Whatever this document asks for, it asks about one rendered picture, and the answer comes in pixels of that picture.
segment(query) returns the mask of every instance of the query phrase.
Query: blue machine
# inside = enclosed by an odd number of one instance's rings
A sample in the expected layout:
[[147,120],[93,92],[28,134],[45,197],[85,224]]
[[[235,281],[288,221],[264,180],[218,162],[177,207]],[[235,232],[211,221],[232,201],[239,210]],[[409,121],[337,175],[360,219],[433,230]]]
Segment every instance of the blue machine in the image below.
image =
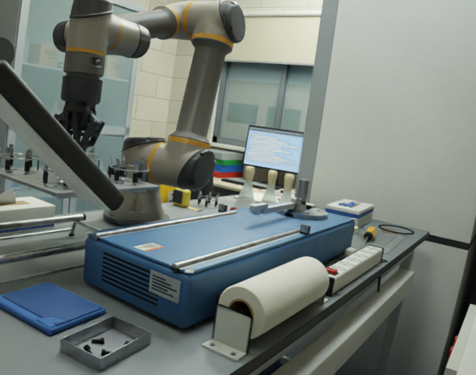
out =
[[[293,234],[177,269],[174,263],[310,226]],[[329,214],[301,220],[280,213],[234,215],[87,239],[84,279],[139,309],[186,328],[215,315],[225,288],[301,256],[326,262],[351,245],[354,222]]]

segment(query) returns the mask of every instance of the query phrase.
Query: white bottle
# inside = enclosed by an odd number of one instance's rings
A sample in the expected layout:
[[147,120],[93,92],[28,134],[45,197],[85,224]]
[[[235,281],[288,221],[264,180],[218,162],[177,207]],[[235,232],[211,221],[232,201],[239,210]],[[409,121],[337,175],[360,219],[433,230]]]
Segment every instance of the white bottle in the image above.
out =
[[262,203],[277,203],[276,198],[276,181],[277,181],[277,171],[269,171],[269,180],[267,183],[266,194],[263,195]]
[[290,203],[292,201],[292,188],[295,181],[295,175],[291,173],[285,174],[285,188],[283,189],[283,195],[279,202]]
[[254,166],[245,166],[243,170],[243,177],[245,178],[245,184],[241,193],[239,193],[238,200],[236,201],[236,209],[245,209],[249,207],[252,203],[255,203],[253,197],[253,178],[255,176],[255,167]]

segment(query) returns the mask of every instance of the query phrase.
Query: power strip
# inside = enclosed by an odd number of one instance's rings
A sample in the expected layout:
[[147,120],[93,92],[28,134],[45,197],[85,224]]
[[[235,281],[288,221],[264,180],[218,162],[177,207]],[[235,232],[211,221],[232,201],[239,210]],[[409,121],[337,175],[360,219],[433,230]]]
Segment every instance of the power strip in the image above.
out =
[[326,292],[328,297],[342,289],[347,284],[371,270],[381,262],[384,249],[378,246],[368,245],[358,252],[332,264],[330,268],[337,270],[335,275],[330,275],[330,287]]

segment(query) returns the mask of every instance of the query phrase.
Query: robotic arm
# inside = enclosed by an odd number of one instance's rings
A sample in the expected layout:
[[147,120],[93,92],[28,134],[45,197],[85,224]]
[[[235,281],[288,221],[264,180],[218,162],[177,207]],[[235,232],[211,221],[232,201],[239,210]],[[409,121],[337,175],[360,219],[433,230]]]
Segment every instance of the robotic arm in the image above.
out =
[[177,129],[143,157],[152,182],[199,190],[213,174],[206,135],[225,55],[244,35],[245,18],[235,2],[180,2],[117,17],[106,0],[74,0],[71,19],[54,30],[55,45],[66,52],[66,107],[57,118],[83,148],[93,145],[104,125],[95,106],[106,55],[141,57],[153,37],[191,41],[195,54]]

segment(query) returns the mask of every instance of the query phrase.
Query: warning label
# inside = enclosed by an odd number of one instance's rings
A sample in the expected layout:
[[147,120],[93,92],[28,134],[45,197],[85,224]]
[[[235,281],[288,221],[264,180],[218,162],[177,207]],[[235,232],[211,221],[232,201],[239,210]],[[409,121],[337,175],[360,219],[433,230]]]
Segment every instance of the warning label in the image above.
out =
[[139,246],[134,246],[134,248],[138,248],[143,252],[153,252],[154,250],[160,250],[161,248],[165,248],[162,245],[155,244],[154,242],[149,242],[148,244],[143,244]]

